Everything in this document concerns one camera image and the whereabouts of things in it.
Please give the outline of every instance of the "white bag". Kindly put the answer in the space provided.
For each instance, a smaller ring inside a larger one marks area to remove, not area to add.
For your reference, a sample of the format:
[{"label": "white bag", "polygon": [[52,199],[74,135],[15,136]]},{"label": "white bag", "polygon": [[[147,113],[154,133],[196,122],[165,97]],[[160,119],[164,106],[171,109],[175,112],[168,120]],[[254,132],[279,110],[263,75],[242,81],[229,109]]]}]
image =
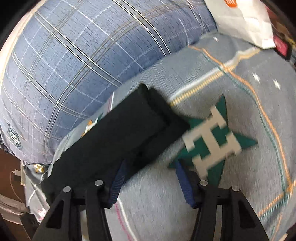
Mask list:
[{"label": "white bag", "polygon": [[271,22],[260,0],[205,0],[218,32],[262,49],[275,48]]}]

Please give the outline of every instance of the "xiaomi logo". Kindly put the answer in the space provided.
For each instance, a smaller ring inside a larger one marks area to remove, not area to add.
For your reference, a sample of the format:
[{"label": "xiaomi logo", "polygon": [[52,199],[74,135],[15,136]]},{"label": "xiaomi logo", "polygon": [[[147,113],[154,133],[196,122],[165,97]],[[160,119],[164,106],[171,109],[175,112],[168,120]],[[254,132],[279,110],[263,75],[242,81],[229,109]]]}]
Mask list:
[{"label": "xiaomi logo", "polygon": [[224,0],[228,7],[237,7],[236,0]]}]

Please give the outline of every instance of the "pink stripe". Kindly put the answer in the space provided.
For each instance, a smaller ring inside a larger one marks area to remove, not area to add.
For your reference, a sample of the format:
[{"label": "pink stripe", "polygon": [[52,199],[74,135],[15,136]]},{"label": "pink stripe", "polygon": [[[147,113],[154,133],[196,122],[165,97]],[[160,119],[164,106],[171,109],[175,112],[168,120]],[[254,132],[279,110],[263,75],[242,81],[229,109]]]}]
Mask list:
[{"label": "pink stripe", "polygon": [[123,231],[126,233],[126,235],[128,236],[128,241],[132,241],[131,237],[130,237],[130,234],[128,233],[128,231],[126,230],[124,224],[123,224],[123,221],[121,219],[121,215],[120,215],[120,211],[119,211],[119,208],[118,208],[118,204],[115,203],[115,209],[116,209],[116,214],[117,214],[117,217],[118,217],[118,220],[120,222],[120,225],[123,229]]}]

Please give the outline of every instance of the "folded black fabric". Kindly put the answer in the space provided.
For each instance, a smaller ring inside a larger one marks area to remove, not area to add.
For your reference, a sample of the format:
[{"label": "folded black fabric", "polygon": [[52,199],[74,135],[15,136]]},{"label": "folded black fabric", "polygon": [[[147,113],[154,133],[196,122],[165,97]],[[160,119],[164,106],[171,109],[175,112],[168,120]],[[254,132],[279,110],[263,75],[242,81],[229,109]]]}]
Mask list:
[{"label": "folded black fabric", "polygon": [[110,173],[128,162],[126,180],[153,161],[189,125],[163,97],[144,84],[126,97],[86,135],[61,155],[41,188],[51,203],[65,186],[83,187],[98,179],[111,185]]}]

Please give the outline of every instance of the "white star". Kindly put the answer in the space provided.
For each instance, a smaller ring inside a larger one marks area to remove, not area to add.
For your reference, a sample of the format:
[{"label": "white star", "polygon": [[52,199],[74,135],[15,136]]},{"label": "white star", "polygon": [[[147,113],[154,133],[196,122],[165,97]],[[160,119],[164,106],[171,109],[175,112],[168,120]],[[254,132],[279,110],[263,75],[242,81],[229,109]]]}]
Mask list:
[{"label": "white star", "polygon": [[272,79],[272,81],[274,82],[274,85],[276,86],[276,88],[278,88],[280,90],[281,85],[277,82],[277,80]]},{"label": "white star", "polygon": [[256,73],[252,73],[253,74],[253,76],[254,76],[254,79],[258,82],[258,83],[260,83],[260,77],[256,74]]}]

